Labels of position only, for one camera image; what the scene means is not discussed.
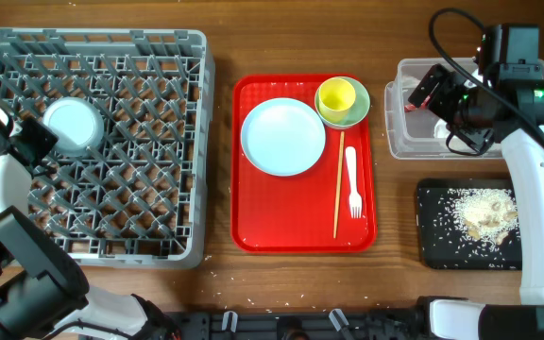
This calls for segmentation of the rice food waste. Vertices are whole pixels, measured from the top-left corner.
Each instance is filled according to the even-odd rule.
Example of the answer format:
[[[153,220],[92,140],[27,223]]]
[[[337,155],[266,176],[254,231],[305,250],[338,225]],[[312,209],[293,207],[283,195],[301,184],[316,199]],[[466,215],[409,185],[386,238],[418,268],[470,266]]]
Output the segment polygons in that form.
[[[453,225],[468,241],[500,246],[519,228],[519,212],[511,189],[450,189]]]

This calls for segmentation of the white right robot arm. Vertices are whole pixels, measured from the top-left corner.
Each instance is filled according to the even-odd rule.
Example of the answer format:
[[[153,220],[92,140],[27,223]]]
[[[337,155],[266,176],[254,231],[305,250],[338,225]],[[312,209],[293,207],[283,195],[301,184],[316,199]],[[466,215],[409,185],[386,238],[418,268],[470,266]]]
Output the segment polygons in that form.
[[[476,151],[500,144],[521,235],[520,303],[429,297],[422,302],[427,333],[443,339],[544,339],[544,79],[510,75],[479,81],[437,63],[409,101],[425,105]]]

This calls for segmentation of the white napkin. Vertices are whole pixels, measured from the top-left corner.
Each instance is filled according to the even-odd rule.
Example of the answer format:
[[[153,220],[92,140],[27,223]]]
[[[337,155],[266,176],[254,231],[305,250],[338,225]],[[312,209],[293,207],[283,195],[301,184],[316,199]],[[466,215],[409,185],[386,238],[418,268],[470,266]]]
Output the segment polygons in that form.
[[[451,134],[456,136],[455,132],[452,132],[449,128],[449,125],[444,120],[438,120],[433,128],[433,137],[435,139],[446,140]]]

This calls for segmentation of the light blue plate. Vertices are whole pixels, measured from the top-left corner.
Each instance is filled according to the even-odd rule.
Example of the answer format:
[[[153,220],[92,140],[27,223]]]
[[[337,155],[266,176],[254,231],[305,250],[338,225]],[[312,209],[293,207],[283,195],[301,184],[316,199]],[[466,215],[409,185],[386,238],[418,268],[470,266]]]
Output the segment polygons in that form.
[[[326,131],[316,112],[293,98],[273,98],[252,109],[240,131],[249,162],[276,177],[301,174],[320,159]]]

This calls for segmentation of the red strawberry wrapper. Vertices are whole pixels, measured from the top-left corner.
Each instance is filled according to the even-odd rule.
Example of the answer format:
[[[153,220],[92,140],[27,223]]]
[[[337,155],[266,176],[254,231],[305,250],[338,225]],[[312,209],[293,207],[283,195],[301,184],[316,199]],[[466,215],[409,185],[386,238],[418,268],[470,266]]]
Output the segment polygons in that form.
[[[415,106],[414,104],[408,104],[408,105],[405,105],[404,106],[404,111],[405,112],[411,112],[411,111],[416,111],[416,110],[426,110],[427,109],[427,104],[429,103],[429,100],[431,98],[428,96],[422,103],[420,106]]]

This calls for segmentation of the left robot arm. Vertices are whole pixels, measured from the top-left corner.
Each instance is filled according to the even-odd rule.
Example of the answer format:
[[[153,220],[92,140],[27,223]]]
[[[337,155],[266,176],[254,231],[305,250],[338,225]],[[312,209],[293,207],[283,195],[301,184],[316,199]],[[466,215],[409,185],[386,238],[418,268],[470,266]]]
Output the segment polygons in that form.
[[[179,339],[151,301],[91,286],[79,265],[28,217],[34,178],[58,137],[34,118],[16,123],[0,103],[0,339]]]

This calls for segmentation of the light blue rice bowl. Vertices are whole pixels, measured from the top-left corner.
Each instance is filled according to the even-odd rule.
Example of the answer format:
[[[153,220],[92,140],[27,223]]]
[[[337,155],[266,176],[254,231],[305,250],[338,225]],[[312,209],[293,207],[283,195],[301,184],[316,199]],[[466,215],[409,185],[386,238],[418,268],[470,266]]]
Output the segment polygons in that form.
[[[101,113],[81,98],[56,100],[46,109],[42,123],[59,138],[54,150],[66,157],[83,157],[89,147],[98,148],[104,138]]]

